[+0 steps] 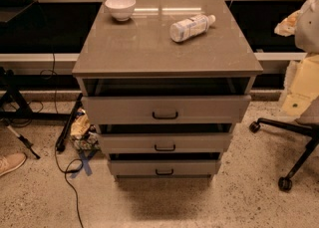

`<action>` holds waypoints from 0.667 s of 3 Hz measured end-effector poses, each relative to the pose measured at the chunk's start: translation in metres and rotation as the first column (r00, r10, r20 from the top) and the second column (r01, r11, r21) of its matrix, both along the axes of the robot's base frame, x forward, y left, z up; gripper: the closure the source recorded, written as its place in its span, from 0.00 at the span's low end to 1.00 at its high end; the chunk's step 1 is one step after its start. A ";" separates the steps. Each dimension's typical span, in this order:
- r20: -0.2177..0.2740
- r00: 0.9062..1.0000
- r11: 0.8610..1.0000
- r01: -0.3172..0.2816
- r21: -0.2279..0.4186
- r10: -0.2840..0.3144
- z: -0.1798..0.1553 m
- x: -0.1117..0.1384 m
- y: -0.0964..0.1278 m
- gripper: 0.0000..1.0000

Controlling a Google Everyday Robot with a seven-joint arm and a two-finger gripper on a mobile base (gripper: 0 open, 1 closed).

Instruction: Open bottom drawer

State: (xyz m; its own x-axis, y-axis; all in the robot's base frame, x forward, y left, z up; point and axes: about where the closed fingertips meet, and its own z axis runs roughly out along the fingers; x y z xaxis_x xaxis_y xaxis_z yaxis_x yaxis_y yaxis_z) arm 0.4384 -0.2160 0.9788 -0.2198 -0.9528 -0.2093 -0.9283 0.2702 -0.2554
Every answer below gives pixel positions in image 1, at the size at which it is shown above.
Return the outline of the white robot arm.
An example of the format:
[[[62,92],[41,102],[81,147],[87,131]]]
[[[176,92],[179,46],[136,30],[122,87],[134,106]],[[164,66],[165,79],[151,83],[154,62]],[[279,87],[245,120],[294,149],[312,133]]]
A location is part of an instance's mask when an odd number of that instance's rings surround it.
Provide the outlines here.
[[[307,53],[300,63],[293,63],[295,73],[287,73],[286,96],[282,109],[301,116],[319,97],[319,0],[306,0],[301,8],[277,24],[274,33],[295,37],[295,46]]]

